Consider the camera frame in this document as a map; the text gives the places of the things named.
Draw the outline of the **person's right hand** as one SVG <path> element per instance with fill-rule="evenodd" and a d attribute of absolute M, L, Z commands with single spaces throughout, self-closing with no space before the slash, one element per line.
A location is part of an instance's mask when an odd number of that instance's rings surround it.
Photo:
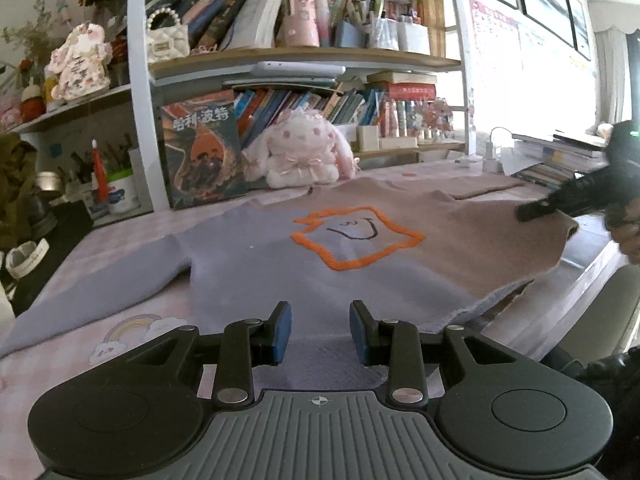
<path fill-rule="evenodd" d="M 605 214 L 605 229 L 631 264 L 640 261 L 640 203 L 638 198 L 626 206 L 614 206 Z"/>

